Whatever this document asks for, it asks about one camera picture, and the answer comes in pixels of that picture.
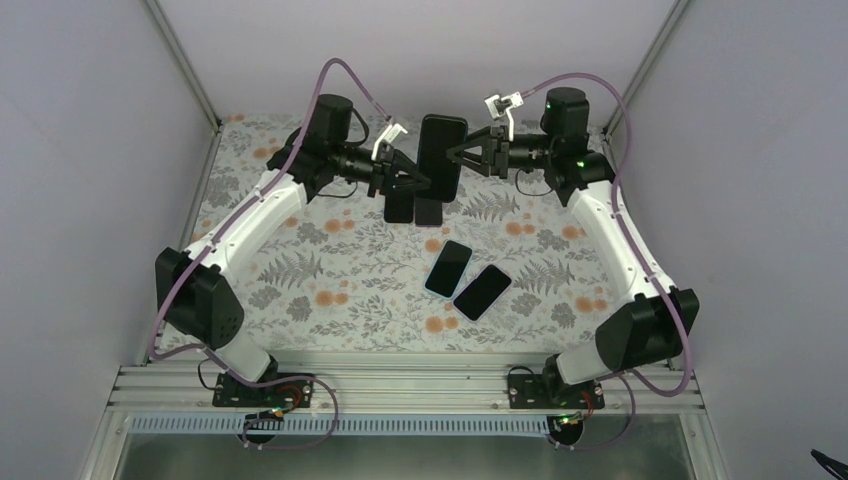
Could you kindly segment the black smartphone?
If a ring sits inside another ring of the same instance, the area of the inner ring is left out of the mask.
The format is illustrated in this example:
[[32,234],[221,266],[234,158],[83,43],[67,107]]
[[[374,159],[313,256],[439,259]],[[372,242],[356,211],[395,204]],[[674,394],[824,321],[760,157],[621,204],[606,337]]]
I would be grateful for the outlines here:
[[418,171],[430,180],[430,186],[416,192],[418,198],[451,203],[455,200],[460,166],[447,150],[466,140],[467,121],[460,117],[427,114],[421,122],[418,146]]

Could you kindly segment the black phone case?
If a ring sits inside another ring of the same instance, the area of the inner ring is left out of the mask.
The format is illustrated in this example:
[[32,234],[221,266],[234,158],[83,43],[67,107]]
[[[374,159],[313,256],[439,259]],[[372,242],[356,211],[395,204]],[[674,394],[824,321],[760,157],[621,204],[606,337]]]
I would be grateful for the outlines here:
[[413,192],[389,193],[385,196],[383,220],[388,224],[411,224],[415,215]]

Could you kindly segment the purple smartphone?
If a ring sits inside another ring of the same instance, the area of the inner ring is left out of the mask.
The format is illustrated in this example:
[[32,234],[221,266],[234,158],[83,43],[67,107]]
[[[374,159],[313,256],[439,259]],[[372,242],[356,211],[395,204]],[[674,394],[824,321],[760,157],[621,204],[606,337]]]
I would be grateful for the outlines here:
[[439,200],[416,198],[414,222],[418,227],[438,227],[443,224],[443,203]]

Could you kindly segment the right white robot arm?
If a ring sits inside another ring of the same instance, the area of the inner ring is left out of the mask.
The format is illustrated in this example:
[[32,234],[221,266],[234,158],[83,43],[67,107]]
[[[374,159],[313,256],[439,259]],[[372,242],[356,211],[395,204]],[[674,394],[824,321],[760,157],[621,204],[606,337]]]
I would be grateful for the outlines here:
[[562,206],[595,242],[618,300],[591,342],[547,359],[541,391],[555,407],[577,398],[581,384],[677,356],[683,359],[681,383],[688,384],[688,335],[700,308],[694,291],[678,288],[651,254],[608,159],[589,149],[589,113],[584,91],[556,87],[546,93],[541,133],[517,134],[512,122],[495,124],[446,152],[454,163],[485,177],[542,170]]

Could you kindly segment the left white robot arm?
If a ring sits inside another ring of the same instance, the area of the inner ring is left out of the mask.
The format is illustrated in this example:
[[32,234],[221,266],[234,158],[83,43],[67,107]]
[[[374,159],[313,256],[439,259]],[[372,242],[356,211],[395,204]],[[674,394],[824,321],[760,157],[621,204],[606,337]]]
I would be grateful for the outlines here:
[[238,390],[255,405],[278,391],[272,357],[242,332],[244,309],[234,286],[238,274],[282,223],[308,205],[335,179],[361,183],[367,195],[390,196],[429,187],[415,163],[393,146],[406,133],[393,119],[371,147],[349,140],[359,115],[351,100],[321,94],[304,124],[274,153],[257,184],[201,239],[178,251],[164,249],[156,259],[158,312],[154,328],[168,323],[194,338],[239,380]]

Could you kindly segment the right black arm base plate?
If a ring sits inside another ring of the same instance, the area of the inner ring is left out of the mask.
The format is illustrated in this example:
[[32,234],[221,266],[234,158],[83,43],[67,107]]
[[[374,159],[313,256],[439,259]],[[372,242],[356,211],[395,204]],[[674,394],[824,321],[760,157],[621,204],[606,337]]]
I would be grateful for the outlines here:
[[567,384],[555,366],[545,366],[540,372],[514,366],[506,373],[506,384],[511,409],[597,410],[605,407],[599,382]]

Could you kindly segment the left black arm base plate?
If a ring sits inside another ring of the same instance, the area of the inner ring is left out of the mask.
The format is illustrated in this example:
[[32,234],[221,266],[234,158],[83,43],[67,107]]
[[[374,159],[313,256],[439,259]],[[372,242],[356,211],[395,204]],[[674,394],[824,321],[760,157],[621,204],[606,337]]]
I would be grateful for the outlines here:
[[271,387],[252,388],[230,375],[218,376],[213,392],[212,405],[218,408],[253,408],[270,410],[275,408],[309,408],[314,382],[294,380]]

